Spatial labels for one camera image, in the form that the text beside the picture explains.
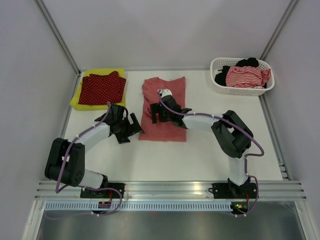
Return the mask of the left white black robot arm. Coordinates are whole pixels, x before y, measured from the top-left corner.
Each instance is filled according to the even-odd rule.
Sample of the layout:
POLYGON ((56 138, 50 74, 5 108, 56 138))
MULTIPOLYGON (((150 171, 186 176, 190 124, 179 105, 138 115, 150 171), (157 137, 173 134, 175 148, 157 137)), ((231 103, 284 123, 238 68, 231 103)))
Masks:
POLYGON ((44 175, 56 181, 57 194, 66 187, 81 187, 104 198, 109 193, 108 177, 86 169, 86 153, 111 136, 115 136, 118 144, 125 144, 130 142, 129 137, 143 133, 134 113, 129 114, 124 106, 111 104, 87 129, 73 138, 58 137, 52 142, 44 175))

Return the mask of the red polka dot garment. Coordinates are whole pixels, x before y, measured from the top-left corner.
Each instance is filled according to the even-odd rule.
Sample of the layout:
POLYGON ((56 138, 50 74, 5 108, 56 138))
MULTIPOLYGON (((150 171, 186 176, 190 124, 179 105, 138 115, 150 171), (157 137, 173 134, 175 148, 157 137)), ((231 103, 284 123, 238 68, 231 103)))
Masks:
POLYGON ((82 80, 78 104, 102 106, 107 103, 118 104, 123 100, 126 79, 118 71, 107 75, 91 73, 82 80))

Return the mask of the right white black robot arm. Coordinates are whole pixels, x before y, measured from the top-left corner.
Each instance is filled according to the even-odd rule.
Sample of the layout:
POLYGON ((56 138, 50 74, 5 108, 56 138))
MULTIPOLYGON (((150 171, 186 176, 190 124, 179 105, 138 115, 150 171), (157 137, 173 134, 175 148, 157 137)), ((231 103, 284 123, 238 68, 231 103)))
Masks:
POLYGON ((251 147, 252 131, 233 111, 222 115, 195 112, 182 108, 176 100, 167 95, 150 105, 152 123, 171 122, 177 128, 212 132, 229 159, 228 192, 235 198, 241 197, 250 183, 245 174, 245 152, 251 147))

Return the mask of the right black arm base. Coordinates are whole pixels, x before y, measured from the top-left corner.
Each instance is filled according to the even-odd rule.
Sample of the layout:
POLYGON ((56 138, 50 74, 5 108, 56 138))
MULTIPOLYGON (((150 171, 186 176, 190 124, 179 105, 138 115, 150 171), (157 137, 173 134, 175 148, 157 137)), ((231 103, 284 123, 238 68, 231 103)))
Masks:
POLYGON ((214 199, 255 199, 258 193, 257 184, 244 183, 240 186, 232 182, 215 182, 208 188, 214 199))

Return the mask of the pink red garment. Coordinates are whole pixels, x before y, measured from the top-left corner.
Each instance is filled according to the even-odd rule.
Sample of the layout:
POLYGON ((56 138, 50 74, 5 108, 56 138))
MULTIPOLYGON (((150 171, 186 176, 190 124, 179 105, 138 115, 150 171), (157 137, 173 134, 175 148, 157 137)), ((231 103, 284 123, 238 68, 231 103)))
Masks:
POLYGON ((184 76, 171 81, 159 77, 146 79, 142 85, 143 108, 140 124, 144 133, 141 133, 138 139, 140 141, 186 142, 185 129, 175 127, 171 122, 152 123, 150 105, 159 102, 159 89, 169 89, 176 102, 183 108, 185 107, 186 78, 184 76))

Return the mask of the yellow-green trousers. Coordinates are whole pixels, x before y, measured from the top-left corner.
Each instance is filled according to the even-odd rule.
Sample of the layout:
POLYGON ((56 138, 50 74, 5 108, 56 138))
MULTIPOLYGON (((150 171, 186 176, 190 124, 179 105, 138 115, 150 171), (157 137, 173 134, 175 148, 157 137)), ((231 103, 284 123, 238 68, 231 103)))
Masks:
MULTIPOLYGON (((108 75, 113 71, 119 72, 119 75, 123 78, 125 78, 125 69, 124 68, 93 68, 86 70, 78 84, 78 87, 76 89, 75 95, 72 97, 70 106, 73 107, 77 111, 99 111, 99 110, 107 110, 108 109, 108 102, 107 105, 82 105, 78 104, 79 97, 80 97, 80 92, 81 92, 81 87, 82 87, 82 82, 83 78, 86 76, 89 76, 90 74, 97 74, 97 75, 108 75)), ((126 100, 125 100, 125 90, 124 90, 124 95, 122 102, 116 103, 120 106, 125 106, 126 105, 126 100)))

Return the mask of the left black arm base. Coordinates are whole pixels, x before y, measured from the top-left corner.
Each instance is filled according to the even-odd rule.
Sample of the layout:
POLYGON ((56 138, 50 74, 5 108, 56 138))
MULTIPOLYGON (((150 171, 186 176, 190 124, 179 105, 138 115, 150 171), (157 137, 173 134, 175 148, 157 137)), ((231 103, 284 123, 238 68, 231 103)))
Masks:
POLYGON ((114 191, 117 190, 123 197, 125 193, 126 184, 123 182, 109 182, 107 190, 90 190, 85 188, 80 192, 81 199, 120 199, 119 194, 114 191))

